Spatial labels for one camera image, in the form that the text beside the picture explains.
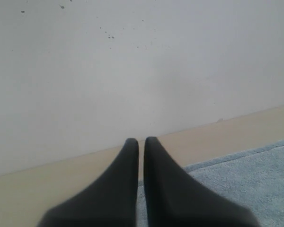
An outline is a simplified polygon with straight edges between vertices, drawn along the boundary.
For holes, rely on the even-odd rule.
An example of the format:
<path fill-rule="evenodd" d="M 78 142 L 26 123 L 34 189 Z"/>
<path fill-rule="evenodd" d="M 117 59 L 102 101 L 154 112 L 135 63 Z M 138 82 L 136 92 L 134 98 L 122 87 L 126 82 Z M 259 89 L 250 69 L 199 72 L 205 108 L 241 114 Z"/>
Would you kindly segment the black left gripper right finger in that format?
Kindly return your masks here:
<path fill-rule="evenodd" d="M 150 227 L 254 227 L 255 215 L 186 173 L 156 137 L 144 145 L 144 191 Z"/>

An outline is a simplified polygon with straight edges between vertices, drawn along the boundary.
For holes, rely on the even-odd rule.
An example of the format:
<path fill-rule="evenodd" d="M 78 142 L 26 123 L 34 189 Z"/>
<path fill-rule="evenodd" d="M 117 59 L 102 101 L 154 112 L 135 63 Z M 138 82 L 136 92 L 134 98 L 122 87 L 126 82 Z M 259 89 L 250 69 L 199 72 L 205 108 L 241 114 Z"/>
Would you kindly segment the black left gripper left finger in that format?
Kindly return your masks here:
<path fill-rule="evenodd" d="M 127 139 L 111 165 L 86 189 L 48 210 L 40 227 L 134 227 L 139 144 Z"/>

